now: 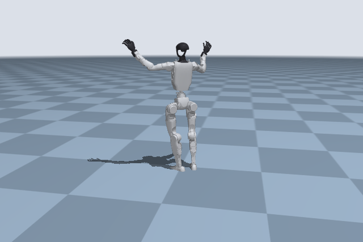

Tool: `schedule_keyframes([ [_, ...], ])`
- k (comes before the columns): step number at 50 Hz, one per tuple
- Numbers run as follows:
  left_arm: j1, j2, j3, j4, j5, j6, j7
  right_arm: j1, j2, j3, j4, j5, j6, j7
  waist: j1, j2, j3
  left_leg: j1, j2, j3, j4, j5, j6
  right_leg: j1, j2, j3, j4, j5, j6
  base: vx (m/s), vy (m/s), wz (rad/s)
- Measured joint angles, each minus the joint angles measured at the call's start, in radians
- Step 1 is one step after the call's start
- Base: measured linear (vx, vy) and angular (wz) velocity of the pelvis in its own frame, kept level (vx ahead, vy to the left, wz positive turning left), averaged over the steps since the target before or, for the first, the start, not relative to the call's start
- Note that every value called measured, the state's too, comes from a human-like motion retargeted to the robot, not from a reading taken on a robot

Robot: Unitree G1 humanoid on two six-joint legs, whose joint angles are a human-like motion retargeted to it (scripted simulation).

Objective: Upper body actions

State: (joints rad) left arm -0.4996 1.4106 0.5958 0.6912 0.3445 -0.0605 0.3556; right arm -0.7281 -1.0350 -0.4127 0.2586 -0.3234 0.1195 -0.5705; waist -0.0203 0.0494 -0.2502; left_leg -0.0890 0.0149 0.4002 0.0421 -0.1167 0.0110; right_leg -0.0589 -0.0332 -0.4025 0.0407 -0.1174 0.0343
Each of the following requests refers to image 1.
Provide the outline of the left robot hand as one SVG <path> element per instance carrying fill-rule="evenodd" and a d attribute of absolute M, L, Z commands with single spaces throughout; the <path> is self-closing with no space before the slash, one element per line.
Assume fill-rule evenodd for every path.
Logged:
<path fill-rule="evenodd" d="M 129 39 L 124 40 L 123 42 L 125 43 L 122 44 L 125 44 L 128 47 L 128 49 L 132 51 L 132 55 L 135 57 L 136 55 L 134 54 L 134 52 L 137 50 L 135 49 L 134 42 L 130 41 Z"/>

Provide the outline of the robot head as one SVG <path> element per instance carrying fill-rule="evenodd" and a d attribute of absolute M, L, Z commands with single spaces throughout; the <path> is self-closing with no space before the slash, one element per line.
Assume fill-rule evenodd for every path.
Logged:
<path fill-rule="evenodd" d="M 178 50 L 181 50 L 182 52 L 184 52 L 184 54 L 182 56 L 178 55 Z M 188 63 L 188 61 L 185 59 L 185 53 L 186 51 L 189 50 L 189 46 L 186 43 L 179 43 L 176 46 L 176 53 L 179 57 L 178 62 L 180 63 Z"/>

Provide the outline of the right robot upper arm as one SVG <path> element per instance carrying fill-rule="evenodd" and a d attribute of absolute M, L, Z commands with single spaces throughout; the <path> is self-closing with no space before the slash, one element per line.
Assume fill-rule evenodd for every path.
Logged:
<path fill-rule="evenodd" d="M 197 64 L 196 62 L 192 62 L 193 64 L 193 71 L 198 71 L 200 73 L 204 73 L 204 69 L 203 66 L 200 66 L 199 64 Z"/>

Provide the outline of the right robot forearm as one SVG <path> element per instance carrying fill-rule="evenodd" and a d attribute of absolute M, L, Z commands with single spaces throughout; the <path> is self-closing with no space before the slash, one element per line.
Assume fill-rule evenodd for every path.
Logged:
<path fill-rule="evenodd" d="M 200 66 L 203 66 L 204 71 L 206 71 L 206 54 L 200 56 Z"/>

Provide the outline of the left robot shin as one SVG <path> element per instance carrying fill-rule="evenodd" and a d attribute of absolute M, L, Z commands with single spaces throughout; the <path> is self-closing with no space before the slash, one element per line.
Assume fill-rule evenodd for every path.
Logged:
<path fill-rule="evenodd" d="M 182 166 L 182 161 L 181 161 L 182 144 L 181 142 L 178 142 L 178 138 L 176 135 L 171 136 L 170 142 L 171 142 L 172 153 L 176 161 L 176 167 L 180 168 L 180 166 Z"/>

